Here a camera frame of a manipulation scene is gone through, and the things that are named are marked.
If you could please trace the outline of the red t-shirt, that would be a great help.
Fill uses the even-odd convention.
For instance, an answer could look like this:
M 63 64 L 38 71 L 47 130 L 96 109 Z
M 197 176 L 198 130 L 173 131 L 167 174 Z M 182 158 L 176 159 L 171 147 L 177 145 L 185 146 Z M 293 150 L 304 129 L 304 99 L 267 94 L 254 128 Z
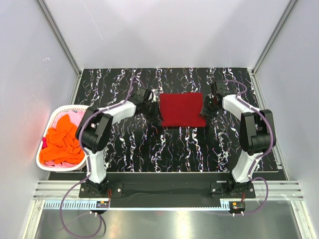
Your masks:
M 163 127 L 205 127 L 206 120 L 201 116 L 202 93 L 168 94 L 159 97 L 159 109 Z

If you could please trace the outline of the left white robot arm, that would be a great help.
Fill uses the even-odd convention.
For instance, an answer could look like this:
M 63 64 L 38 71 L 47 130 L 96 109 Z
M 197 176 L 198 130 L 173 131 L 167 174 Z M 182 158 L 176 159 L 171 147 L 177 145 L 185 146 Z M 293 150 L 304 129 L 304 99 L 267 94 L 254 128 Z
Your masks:
M 88 107 L 76 131 L 76 138 L 83 148 L 87 164 L 87 180 L 92 182 L 90 191 L 103 197 L 108 185 L 104 167 L 104 148 L 110 138 L 112 126 L 124 119 L 144 115 L 160 119 L 158 92 L 141 87 L 124 100 L 105 108 Z

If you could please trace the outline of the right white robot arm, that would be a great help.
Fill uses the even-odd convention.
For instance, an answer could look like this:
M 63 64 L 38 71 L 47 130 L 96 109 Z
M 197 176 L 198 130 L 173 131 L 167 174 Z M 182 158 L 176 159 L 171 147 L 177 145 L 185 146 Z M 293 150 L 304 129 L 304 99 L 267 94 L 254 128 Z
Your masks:
M 241 154 L 231 172 L 233 181 L 226 185 L 228 195 L 235 198 L 244 192 L 243 183 L 251 180 L 258 162 L 276 145 L 273 113 L 244 101 L 241 95 L 247 91 L 245 85 L 239 93 L 228 90 L 223 81 L 212 82 L 210 86 L 211 93 L 205 97 L 201 115 L 209 119 L 224 110 L 240 120 Z

